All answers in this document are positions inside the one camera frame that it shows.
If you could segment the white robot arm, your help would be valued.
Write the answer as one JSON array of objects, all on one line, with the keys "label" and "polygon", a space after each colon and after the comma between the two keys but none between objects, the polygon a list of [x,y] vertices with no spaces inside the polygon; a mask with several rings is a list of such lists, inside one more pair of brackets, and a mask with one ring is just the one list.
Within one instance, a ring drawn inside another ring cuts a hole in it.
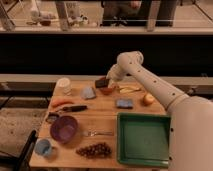
[{"label": "white robot arm", "polygon": [[120,53],[107,78],[117,82],[130,74],[171,116],[168,171],[213,171],[213,102],[189,96],[142,63],[140,51]]}]

